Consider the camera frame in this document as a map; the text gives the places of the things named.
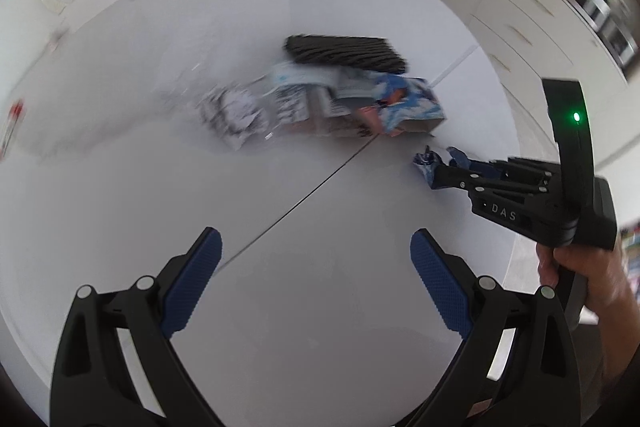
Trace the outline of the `person's right hand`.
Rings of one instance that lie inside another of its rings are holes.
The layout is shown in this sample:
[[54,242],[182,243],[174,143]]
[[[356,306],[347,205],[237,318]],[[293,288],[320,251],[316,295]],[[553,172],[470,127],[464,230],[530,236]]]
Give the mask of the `person's right hand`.
[[586,307],[598,317],[604,317],[623,303],[636,303],[624,269],[620,242],[616,242],[612,251],[576,244],[556,248],[537,244],[536,254],[542,285],[557,288],[561,268],[585,277]]

